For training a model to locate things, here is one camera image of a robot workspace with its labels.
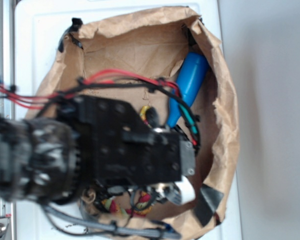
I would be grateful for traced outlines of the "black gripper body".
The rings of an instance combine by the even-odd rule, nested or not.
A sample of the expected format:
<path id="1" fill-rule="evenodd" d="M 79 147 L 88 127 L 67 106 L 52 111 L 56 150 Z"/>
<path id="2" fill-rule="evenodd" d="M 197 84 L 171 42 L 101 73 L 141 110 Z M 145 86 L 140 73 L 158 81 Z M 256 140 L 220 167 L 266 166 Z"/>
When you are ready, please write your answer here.
<path id="1" fill-rule="evenodd" d="M 77 134 L 88 181 L 149 186 L 178 182 L 195 172 L 192 143 L 179 132 L 148 127 L 128 102 L 80 95 L 62 101 L 56 114 Z"/>

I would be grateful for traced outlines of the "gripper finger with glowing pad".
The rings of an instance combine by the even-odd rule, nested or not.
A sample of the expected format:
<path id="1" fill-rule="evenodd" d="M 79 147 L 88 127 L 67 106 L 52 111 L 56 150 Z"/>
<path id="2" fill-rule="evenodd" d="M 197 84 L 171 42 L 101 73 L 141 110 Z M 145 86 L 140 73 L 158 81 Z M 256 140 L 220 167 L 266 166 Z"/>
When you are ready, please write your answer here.
<path id="1" fill-rule="evenodd" d="M 186 176 L 182 176 L 180 181 L 174 183 L 174 203 L 189 203 L 195 198 L 194 187 Z"/>

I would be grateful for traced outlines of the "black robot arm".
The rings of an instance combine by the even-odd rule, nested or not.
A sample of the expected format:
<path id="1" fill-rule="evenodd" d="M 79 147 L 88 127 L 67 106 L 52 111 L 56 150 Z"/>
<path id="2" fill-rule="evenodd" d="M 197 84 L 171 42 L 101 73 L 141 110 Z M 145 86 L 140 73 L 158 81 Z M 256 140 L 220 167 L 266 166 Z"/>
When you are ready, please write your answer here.
<path id="1" fill-rule="evenodd" d="M 81 95 L 54 118 L 0 117 L 0 197 L 59 205 L 93 186 L 98 200 L 172 184 L 195 172 L 181 132 L 148 127 L 125 101 Z"/>

